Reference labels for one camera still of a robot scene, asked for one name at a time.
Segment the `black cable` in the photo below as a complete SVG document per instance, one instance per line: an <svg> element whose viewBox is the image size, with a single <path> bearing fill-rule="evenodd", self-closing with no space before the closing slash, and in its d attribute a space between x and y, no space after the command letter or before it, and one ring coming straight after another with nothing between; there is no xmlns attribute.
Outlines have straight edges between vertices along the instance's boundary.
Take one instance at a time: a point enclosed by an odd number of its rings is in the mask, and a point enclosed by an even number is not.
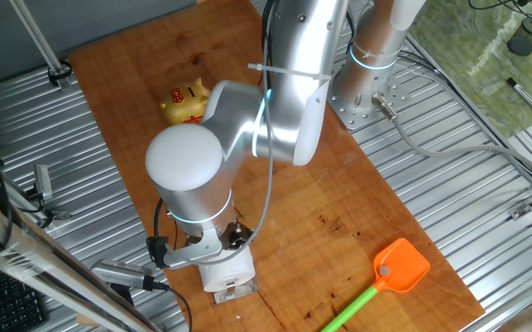
<svg viewBox="0 0 532 332"><path fill-rule="evenodd" d="M156 290L162 290L162 291L170 291L173 293L173 295L177 296L182 300L183 305L185 306L185 309L188 311L188 319L190 321L190 328L188 329L190 332L192 331L192 310L190 309L190 304L188 304L188 301L185 300L185 298L180 294L179 291L174 290L169 285L166 285L162 282L153 282L153 288Z"/></svg>
<svg viewBox="0 0 532 332"><path fill-rule="evenodd" d="M177 247L177 233L178 233L177 221L175 221L175 218L173 219L173 226L175 227L175 240L173 241L173 250L175 250L175 248Z"/></svg>
<svg viewBox="0 0 532 332"><path fill-rule="evenodd" d="M421 56L419 56L419 55L417 55L415 53L411 53L411 52L408 52L408 51L400 51L399 52L399 56L403 57L405 59L408 59L410 61L416 61L416 62L421 61L421 62L423 62L423 64L426 65L426 67L428 67L431 70L437 70L438 69L438 68L436 68L435 65L433 65L431 62L429 62L427 59L425 59L425 58L423 58L423 57L421 57Z"/></svg>
<svg viewBox="0 0 532 332"><path fill-rule="evenodd" d="M418 61L415 60L415 59L411 59L411 58L409 58L409 57L407 57L407 56L403 56L403 55L399 55L398 58L399 58L399 59L405 59L405 60L408 60L408 61L410 61L411 63L413 63L414 65L420 65L420 66L422 66L422 67L424 67L424 68L430 70L430 71L433 72L434 74L439 74L439 73L436 72L436 68L435 68L435 67L432 68L432 67L430 67L430 66L428 66L428 65L425 65L425 64L423 64L423 63L421 63L421 62L418 62Z"/></svg>
<svg viewBox="0 0 532 332"><path fill-rule="evenodd" d="M502 4L503 6L505 6L507 9L515 12L515 13L518 13L518 14L522 14L524 15L525 17L527 18L531 18L532 19L532 14L528 14L527 12L525 12L521 7L520 5L517 4L517 1L516 0L511 0L513 3L514 3L514 6L515 8L513 8L512 6L509 6L507 5L507 2L503 1L503 0L497 0L499 1L500 4Z"/></svg>
<svg viewBox="0 0 532 332"><path fill-rule="evenodd" d="M354 29L354 20L351 18L351 13L349 13L349 9L348 9L348 12L346 13L346 21L348 22L349 29L351 30L351 39L353 40L356 34L356 30Z"/></svg>
<svg viewBox="0 0 532 332"><path fill-rule="evenodd" d="M474 5L472 4L472 0L468 0L468 5L469 5L471 8L475 9L475 10L485 10L485 9L492 9L492 8L495 8L495 7L498 7L498 6L503 6L503 4L506 4L506 3L511 2L511 1L512 1L512 0L505 0L505 1L503 1L503 2L498 1L498 3L495 4L495 5L484 6L484 7L477 7L477 6L474 6Z"/></svg>
<svg viewBox="0 0 532 332"><path fill-rule="evenodd" d="M159 239L159 214L161 212L161 206L163 205L163 200L160 198L159 202L157 202L157 206L155 207L155 215L153 216L153 236L155 239ZM178 227L177 227L177 221L173 219L173 226L175 227L175 241L173 241L173 250L175 250L175 247L177 246L177 233L178 233Z"/></svg>
<svg viewBox="0 0 532 332"><path fill-rule="evenodd" d="M266 7L264 8L264 13L262 14L262 52L264 51L264 45L267 41L267 64L273 65L272 62L272 36L270 33L271 24L268 25L269 17L273 12L276 12L278 8L278 0L267 0ZM267 85L271 87L271 73L266 74Z"/></svg>
<svg viewBox="0 0 532 332"><path fill-rule="evenodd" d="M24 213L38 213L38 212L42 212L44 210L44 201L42 200L42 198L40 198L38 200L38 208L37 209L33 209L33 210L30 210L30 209L25 209L25 208L21 208L21 207L18 207L18 210L24 212Z"/></svg>
<svg viewBox="0 0 532 332"><path fill-rule="evenodd" d="M153 217L153 236L155 236L155 239L159 238L159 213L161 212L162 205L163 200L160 198L155 207L155 216Z"/></svg>

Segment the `metal bracket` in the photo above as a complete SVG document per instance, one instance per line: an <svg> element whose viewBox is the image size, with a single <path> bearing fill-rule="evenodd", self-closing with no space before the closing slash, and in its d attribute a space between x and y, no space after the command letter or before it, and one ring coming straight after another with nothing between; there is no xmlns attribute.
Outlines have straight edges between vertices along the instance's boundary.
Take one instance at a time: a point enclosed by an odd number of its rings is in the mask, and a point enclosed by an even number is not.
<svg viewBox="0 0 532 332"><path fill-rule="evenodd" d="M522 203L516 205L515 207L513 207L509 211L509 215L512 216L512 218L514 220L518 220L522 216L524 216L525 214L530 213L530 212L532 212L532 207L528 203L522 202Z"/></svg>
<svg viewBox="0 0 532 332"><path fill-rule="evenodd" d="M216 304L226 301L239 299L245 295L250 295L257 292L257 282L255 278L249 279L247 282L236 285L234 281L227 282L227 289L217 291L214 293L214 301Z"/></svg>
<svg viewBox="0 0 532 332"><path fill-rule="evenodd" d="M188 260L202 260L214 257L222 251L222 242L219 239L217 228L213 227L202 232L202 239L199 243L188 245L182 249L175 250L173 253L167 253L163 256L163 262L169 269L187 267L190 265Z"/></svg>
<svg viewBox="0 0 532 332"><path fill-rule="evenodd" d="M343 63L336 63L333 66L332 73L337 73L342 65ZM350 105L340 103L333 96L331 89L327 97L329 105L336 112L343 125L351 132L384 118L378 108L356 108L352 103ZM394 110L402 109L411 103L409 92L406 89L402 89L401 84L394 74L391 74L391 77L388 79L388 91L385 93L384 98Z"/></svg>

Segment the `wooden board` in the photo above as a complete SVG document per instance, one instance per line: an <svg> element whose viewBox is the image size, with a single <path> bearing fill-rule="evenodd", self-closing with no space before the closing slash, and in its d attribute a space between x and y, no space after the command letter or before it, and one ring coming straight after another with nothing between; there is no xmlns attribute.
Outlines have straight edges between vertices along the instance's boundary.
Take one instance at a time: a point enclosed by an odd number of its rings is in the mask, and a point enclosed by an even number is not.
<svg viewBox="0 0 532 332"><path fill-rule="evenodd" d="M94 42L69 54L77 78L147 231L159 198L145 153L165 124L170 87L201 77L256 84L261 21L249 1L210 0ZM233 186L239 217L259 219L266 160L247 160ZM160 232L172 238L172 223ZM483 310L335 115L327 109L313 161L275 165L267 221L252 244L259 293L216 305L196 267L166 271L192 307L195 331L315 331L373 281L372 259L409 239L431 262L409 293L377 295L350 331L457 331Z"/></svg>

